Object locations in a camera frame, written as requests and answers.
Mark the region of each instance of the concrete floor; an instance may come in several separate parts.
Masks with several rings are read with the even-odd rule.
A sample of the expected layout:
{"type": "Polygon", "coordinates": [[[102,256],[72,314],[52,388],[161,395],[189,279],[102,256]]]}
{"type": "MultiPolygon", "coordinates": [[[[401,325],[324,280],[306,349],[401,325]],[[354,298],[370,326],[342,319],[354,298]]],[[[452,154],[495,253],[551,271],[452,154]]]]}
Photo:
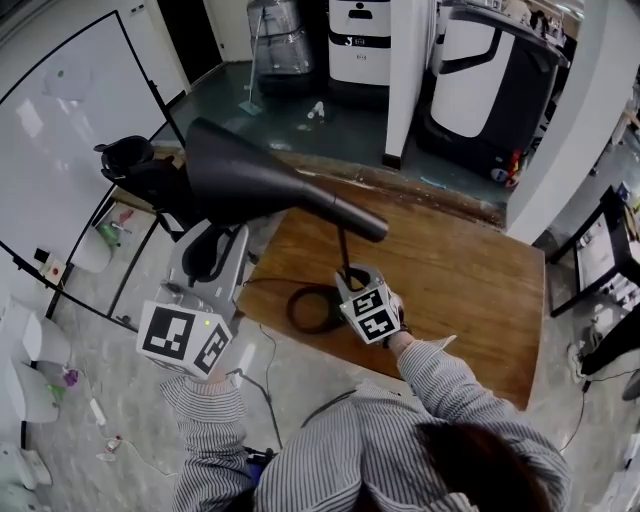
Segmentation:
{"type": "MultiPolygon", "coordinates": [[[[260,252],[274,232],[279,217],[254,226],[253,250],[260,252]]],[[[152,235],[116,308],[136,323],[142,301],[154,296],[164,276],[172,242],[161,229],[152,235]]],[[[569,293],[572,273],[562,267],[548,271],[553,302],[569,293]]],[[[99,299],[103,287],[100,276],[77,271],[67,289],[77,296],[99,299]]],[[[566,365],[567,344],[579,339],[589,323],[594,304],[573,312],[544,319],[536,378],[526,415],[555,444],[563,446],[576,428],[581,406],[580,387],[575,385],[566,365]]],[[[72,364],[80,369],[86,361],[90,379],[81,379],[69,389],[61,403],[56,423],[29,426],[29,447],[39,451],[51,470],[54,484],[39,489],[43,502],[55,511],[164,511],[170,510],[175,476],[165,477],[147,467],[131,446],[121,446],[117,460],[106,463],[95,455],[104,448],[102,435],[120,435],[134,443],[145,461],[165,473],[180,470],[184,458],[182,444],[170,408],[162,399],[158,384],[173,374],[135,353],[135,334],[111,324],[72,303],[61,300],[54,320],[73,345],[72,364]],[[89,409],[91,395],[108,418],[100,432],[89,409]]],[[[320,353],[276,332],[276,352],[269,370],[269,385],[283,441],[303,420],[336,395],[353,389],[365,377],[382,386],[407,394],[403,382],[320,353]]],[[[263,385],[265,370],[274,355],[274,345],[250,319],[243,319],[240,332],[223,364],[229,370],[241,367],[263,385]]],[[[640,366],[637,353],[627,355],[603,371],[613,375],[640,366]]],[[[52,382],[59,382],[59,367],[41,363],[52,382]]],[[[584,418],[573,442],[564,451],[575,472],[572,511],[596,504],[612,473],[620,467],[628,435],[635,430],[640,413],[634,403],[622,402],[626,378],[594,383],[585,396],[584,418]]],[[[266,404],[249,384],[239,381],[248,406],[246,444],[254,448],[275,448],[275,436],[266,404]]]]}
{"type": "MultiPolygon", "coordinates": [[[[238,106],[248,99],[245,86],[249,83],[250,71],[249,63],[228,64],[200,82],[172,110],[181,133],[185,135],[189,124],[203,116],[263,148],[382,167],[386,111],[347,108],[333,103],[326,95],[277,99],[263,98],[256,91],[254,103],[262,108],[262,112],[251,116],[238,106]],[[307,113],[318,101],[325,104],[324,122],[317,117],[307,118],[307,113]]],[[[156,140],[176,139],[167,126],[156,140]]],[[[501,208],[506,208],[511,193],[490,178],[419,149],[413,137],[407,141],[400,172],[410,179],[426,180],[429,184],[501,208]]]]}

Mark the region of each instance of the white pillar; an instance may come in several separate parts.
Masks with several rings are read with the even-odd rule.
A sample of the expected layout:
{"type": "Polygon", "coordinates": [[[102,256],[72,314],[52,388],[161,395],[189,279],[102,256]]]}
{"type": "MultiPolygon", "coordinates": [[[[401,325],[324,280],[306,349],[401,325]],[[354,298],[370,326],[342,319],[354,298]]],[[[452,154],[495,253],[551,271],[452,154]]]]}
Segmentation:
{"type": "Polygon", "coordinates": [[[507,204],[507,235],[533,243],[604,149],[640,63],[640,19],[626,0],[587,0],[567,85],[507,204]]]}

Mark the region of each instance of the black and white marker cube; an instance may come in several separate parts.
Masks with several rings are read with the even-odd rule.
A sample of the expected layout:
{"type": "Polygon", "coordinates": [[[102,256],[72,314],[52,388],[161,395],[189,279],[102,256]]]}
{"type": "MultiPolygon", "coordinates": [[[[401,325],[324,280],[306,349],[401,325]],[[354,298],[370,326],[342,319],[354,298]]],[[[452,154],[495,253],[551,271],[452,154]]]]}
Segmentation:
{"type": "Polygon", "coordinates": [[[397,299],[382,283],[340,306],[342,314],[366,343],[381,341],[400,330],[397,299]]]}
{"type": "Polygon", "coordinates": [[[220,315],[145,301],[136,351],[158,366],[206,379],[231,338],[220,315]]]}

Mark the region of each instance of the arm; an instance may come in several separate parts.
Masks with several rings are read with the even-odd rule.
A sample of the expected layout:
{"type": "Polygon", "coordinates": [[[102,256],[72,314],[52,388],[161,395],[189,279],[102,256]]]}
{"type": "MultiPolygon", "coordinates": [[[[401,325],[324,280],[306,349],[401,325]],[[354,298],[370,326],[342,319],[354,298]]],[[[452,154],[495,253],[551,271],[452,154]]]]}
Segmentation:
{"type": "Polygon", "coordinates": [[[176,377],[161,385],[174,408],[188,458],[175,490],[174,512],[224,510],[253,487],[245,433],[239,423],[246,411],[231,380],[215,384],[176,377]]]}
{"type": "Polygon", "coordinates": [[[442,352],[439,344],[398,333],[390,348],[400,373],[431,415],[449,423],[473,423],[500,436],[546,486],[552,509],[565,508],[571,486],[564,459],[510,402],[483,388],[467,364],[442,352]]]}

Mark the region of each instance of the whiteboard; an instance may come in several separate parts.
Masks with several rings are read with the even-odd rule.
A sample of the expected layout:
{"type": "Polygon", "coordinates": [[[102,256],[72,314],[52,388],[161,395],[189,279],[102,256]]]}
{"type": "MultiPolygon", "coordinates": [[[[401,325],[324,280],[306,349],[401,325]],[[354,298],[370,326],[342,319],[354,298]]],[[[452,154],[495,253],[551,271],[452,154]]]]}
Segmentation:
{"type": "Polygon", "coordinates": [[[111,188],[93,147],[165,121],[117,13],[79,32],[0,104],[0,240],[66,261],[111,188]]]}

